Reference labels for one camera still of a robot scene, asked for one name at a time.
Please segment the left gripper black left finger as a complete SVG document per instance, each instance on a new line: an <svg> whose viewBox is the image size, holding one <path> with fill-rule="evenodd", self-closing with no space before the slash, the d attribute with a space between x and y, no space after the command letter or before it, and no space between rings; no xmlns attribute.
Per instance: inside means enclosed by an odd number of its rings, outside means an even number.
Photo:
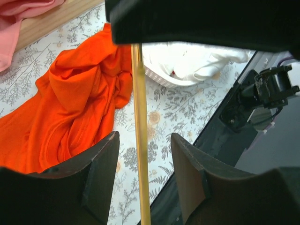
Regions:
<svg viewBox="0 0 300 225"><path fill-rule="evenodd" d="M42 173L0 169L3 225L106 225L120 135L100 142Z"/></svg>

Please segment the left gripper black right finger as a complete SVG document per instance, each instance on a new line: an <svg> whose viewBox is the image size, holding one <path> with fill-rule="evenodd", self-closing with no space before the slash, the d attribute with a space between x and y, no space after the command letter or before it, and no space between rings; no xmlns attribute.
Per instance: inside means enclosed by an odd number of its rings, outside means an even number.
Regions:
<svg viewBox="0 0 300 225"><path fill-rule="evenodd" d="M279 167L255 175L171 136L181 214L186 225L297 225L300 170Z"/></svg>

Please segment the yellow plastic hanger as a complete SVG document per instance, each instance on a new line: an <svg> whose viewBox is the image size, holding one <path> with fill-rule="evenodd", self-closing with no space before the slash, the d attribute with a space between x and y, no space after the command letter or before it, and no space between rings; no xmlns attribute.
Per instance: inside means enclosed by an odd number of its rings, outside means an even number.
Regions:
<svg viewBox="0 0 300 225"><path fill-rule="evenodd" d="M145 68L142 45L131 45L141 224L150 225Z"/></svg>

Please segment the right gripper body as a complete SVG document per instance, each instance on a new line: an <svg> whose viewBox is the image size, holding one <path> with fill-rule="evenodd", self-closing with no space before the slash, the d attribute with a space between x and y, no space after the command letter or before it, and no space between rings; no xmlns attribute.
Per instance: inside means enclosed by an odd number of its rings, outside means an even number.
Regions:
<svg viewBox="0 0 300 225"><path fill-rule="evenodd" d="M107 0L105 14L117 44L184 41L300 50L297 0Z"/></svg>

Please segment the orange t-shirt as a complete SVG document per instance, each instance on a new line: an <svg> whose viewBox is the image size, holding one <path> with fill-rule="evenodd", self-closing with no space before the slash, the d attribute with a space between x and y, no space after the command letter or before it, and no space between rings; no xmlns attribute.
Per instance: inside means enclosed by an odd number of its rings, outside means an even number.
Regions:
<svg viewBox="0 0 300 225"><path fill-rule="evenodd" d="M0 164L43 172L98 143L116 109L131 98L131 47L112 42L111 26L62 51L36 81L37 94L0 120Z"/></svg>

